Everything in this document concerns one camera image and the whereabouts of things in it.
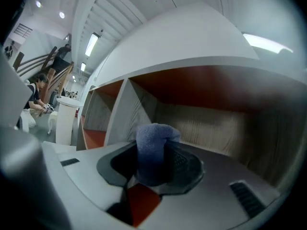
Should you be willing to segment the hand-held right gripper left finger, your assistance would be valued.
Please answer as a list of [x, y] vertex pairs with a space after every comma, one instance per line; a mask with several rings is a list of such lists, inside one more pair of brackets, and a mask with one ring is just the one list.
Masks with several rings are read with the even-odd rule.
[[97, 163], [101, 157], [131, 145], [120, 142], [102, 148], [59, 153], [60, 161], [77, 159], [78, 162], [64, 166], [69, 178], [81, 193], [104, 216], [117, 223], [132, 224], [132, 215], [124, 187], [110, 185], [98, 172]]

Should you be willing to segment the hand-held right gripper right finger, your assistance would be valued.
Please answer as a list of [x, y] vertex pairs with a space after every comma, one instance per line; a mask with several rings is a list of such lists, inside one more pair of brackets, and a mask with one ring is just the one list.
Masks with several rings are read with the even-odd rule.
[[[281, 195], [268, 182], [236, 160], [182, 143], [171, 146], [188, 151], [202, 161], [204, 175], [183, 195], [166, 195], [143, 222], [145, 230], [256, 230]], [[250, 218], [232, 187], [243, 184], [264, 205]]]

